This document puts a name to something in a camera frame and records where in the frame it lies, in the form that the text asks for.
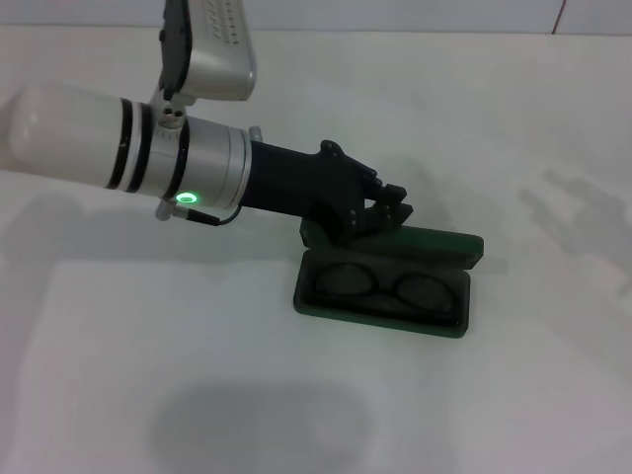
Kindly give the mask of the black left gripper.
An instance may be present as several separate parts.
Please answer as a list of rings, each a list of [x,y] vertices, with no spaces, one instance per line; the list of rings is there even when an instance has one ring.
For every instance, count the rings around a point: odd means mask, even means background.
[[[241,204],[315,222],[340,244],[399,229],[414,212],[402,203],[406,196],[402,187],[378,184],[373,169],[333,141],[323,141],[315,154],[253,141]]]

